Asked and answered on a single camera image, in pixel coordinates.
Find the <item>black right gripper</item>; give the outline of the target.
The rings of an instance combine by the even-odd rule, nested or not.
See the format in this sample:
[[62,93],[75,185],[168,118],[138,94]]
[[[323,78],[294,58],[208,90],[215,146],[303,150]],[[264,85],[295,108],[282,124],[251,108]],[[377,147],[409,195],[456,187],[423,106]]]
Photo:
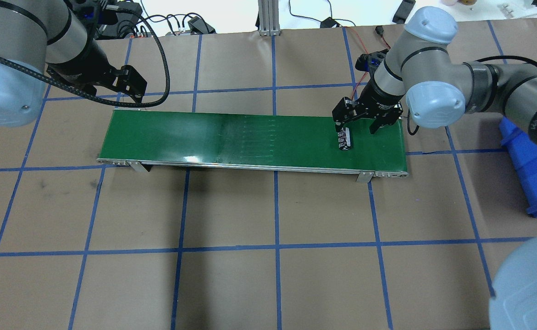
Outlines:
[[401,96],[384,92],[375,82],[369,82],[357,100],[343,97],[332,111],[336,134],[345,134],[346,124],[360,118],[373,119],[370,134],[386,125],[394,125],[403,114]]

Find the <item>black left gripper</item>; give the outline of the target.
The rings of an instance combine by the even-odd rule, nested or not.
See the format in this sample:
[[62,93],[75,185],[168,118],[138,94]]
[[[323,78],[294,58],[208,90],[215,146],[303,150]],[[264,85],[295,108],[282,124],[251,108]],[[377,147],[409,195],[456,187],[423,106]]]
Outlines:
[[105,52],[92,39],[86,42],[80,54],[68,61],[57,62],[47,56],[47,65],[51,77],[92,96],[96,95],[95,86],[101,86],[140,103],[147,87],[145,78],[132,65],[120,68],[111,65]]

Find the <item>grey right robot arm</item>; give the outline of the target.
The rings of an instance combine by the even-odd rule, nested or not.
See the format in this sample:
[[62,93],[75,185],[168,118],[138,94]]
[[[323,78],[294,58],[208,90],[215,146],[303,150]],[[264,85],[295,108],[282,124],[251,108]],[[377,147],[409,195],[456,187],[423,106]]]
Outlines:
[[415,12],[404,32],[357,100],[344,97],[333,109],[339,149],[351,147],[348,122],[373,119],[370,132],[393,125],[405,99],[418,126],[449,126],[467,113],[501,113],[537,145],[537,61],[511,56],[514,63],[496,64],[498,56],[453,63],[447,46],[458,31],[446,11],[425,6]]

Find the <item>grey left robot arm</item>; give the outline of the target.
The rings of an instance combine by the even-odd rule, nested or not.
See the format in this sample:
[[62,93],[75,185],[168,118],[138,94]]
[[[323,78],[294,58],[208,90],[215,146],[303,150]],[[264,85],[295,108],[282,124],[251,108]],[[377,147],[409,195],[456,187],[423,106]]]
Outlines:
[[141,15],[115,0],[0,0],[0,126],[38,118],[47,83],[34,73],[90,96],[101,86],[141,102],[144,77],[111,65],[96,43],[98,29],[118,23],[119,13]]

